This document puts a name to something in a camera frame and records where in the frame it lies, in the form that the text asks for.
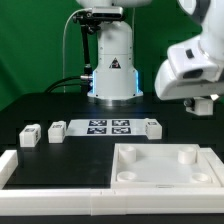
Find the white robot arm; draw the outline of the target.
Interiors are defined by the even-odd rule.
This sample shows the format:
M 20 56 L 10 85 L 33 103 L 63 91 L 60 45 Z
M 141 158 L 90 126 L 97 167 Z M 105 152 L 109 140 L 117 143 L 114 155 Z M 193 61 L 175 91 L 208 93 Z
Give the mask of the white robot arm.
M 85 12 L 79 18 L 88 32 L 98 34 L 98 66 L 88 97 L 105 102 L 140 97 L 133 67 L 132 29 L 123 21 L 127 7 L 152 0 L 76 0 Z M 201 25 L 200 35 L 168 48 L 155 79 L 162 100 L 224 94 L 224 0 L 177 0 L 181 9 Z

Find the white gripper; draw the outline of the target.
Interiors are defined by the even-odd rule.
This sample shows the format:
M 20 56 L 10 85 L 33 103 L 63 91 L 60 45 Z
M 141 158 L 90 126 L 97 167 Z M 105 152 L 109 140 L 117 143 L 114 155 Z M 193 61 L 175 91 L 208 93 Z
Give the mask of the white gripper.
M 224 95 L 224 81 L 209 82 L 199 79 L 179 79 L 168 60 L 159 68 L 155 79 L 155 92 L 161 100 Z

